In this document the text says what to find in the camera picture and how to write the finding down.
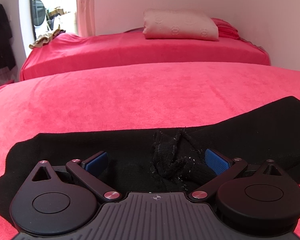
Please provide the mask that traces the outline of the folded red blanket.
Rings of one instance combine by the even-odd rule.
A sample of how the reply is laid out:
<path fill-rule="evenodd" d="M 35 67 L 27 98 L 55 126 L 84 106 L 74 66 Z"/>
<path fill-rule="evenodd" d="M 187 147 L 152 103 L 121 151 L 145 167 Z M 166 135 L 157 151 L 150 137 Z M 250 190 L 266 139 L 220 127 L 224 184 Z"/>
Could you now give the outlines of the folded red blanket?
<path fill-rule="evenodd" d="M 219 37 L 232 38 L 234 40 L 240 39 L 238 30 L 229 22 L 226 22 L 219 18 L 211 18 L 211 20 L 213 20 L 218 28 Z"/>

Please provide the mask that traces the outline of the black pants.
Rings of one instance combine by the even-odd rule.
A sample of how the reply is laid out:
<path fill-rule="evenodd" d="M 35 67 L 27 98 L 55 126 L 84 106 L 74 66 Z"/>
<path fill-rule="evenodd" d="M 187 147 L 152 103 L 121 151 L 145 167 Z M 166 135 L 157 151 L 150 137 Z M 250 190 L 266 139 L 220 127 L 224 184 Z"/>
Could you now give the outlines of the black pants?
<path fill-rule="evenodd" d="M 14 195 L 41 160 L 58 166 L 106 151 L 98 177 L 121 193 L 190 192 L 215 177 L 204 160 L 208 148 L 254 165 L 273 159 L 300 184 L 300 100 L 288 96 L 214 125 L 40 133 L 16 142 L 0 176 L 0 215 L 10 220 Z"/>

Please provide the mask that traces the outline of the beige rolled pillow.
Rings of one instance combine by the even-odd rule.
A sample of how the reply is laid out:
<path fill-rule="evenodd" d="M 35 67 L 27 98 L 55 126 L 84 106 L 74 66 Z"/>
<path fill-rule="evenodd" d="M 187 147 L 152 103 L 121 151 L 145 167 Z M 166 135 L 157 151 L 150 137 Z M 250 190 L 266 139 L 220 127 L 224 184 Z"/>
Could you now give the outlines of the beige rolled pillow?
<path fill-rule="evenodd" d="M 218 41 L 217 25 L 201 11 L 147 9 L 143 13 L 147 39 Z"/>

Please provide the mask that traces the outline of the bright window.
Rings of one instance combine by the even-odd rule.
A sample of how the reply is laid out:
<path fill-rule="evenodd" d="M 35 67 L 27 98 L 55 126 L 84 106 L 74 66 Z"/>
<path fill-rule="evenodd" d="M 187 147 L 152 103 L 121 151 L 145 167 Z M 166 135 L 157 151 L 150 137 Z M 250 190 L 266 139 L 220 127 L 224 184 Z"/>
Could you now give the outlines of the bright window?
<path fill-rule="evenodd" d="M 76 0 L 19 0 L 21 36 L 25 55 L 40 35 L 61 28 L 77 34 Z"/>

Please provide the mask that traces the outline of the tan cloth on bed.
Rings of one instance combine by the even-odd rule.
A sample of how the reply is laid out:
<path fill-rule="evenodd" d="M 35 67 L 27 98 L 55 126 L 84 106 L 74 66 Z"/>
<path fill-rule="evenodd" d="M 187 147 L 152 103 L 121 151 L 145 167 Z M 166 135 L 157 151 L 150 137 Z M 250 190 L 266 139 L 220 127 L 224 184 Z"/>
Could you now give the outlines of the tan cloth on bed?
<path fill-rule="evenodd" d="M 42 48 L 42 46 L 50 43 L 55 37 L 65 32 L 66 31 L 63 29 L 47 31 L 43 35 L 39 35 L 39 37 L 32 44 L 29 45 L 29 48 L 30 49 Z"/>

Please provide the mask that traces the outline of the far red bed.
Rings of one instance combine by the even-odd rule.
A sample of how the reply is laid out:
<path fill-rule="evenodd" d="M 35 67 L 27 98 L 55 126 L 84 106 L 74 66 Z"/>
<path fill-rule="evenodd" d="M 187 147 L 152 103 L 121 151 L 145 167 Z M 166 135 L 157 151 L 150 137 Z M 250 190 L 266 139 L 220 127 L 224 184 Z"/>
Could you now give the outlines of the far red bed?
<path fill-rule="evenodd" d="M 239 62 L 271 64 L 270 56 L 250 42 L 154 39 L 142 32 L 80 37 L 62 33 L 34 48 L 20 70 L 20 80 L 85 69 L 163 62 Z"/>

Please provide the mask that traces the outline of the hanging dark clothes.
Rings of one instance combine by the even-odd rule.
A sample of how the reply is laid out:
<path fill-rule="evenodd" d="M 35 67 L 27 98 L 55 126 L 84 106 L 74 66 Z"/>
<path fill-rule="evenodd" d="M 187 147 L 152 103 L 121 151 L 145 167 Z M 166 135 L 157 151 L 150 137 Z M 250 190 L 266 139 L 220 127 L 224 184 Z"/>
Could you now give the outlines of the hanging dark clothes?
<path fill-rule="evenodd" d="M 10 44 L 13 37 L 10 23 L 6 11 L 0 4 L 0 70 L 7 67 L 12 70 L 16 66 L 16 61 Z"/>

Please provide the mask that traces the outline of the pink curtain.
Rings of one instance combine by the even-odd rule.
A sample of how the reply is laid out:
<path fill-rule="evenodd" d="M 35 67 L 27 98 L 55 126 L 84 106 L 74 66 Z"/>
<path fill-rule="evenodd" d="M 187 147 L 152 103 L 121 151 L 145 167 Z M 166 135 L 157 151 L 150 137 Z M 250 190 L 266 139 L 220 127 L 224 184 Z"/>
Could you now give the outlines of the pink curtain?
<path fill-rule="evenodd" d="M 79 36 L 89 37 L 95 35 L 94 0 L 76 0 L 77 29 Z"/>

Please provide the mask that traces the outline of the near red bed cover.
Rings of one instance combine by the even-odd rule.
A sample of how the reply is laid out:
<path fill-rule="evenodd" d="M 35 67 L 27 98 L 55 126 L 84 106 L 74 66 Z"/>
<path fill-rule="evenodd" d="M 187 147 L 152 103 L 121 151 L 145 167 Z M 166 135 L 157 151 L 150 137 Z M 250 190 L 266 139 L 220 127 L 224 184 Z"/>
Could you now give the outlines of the near red bed cover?
<path fill-rule="evenodd" d="M 300 71 L 226 62 L 137 64 L 0 87 L 0 176 L 17 142 L 38 133 L 214 124 L 285 96 Z"/>

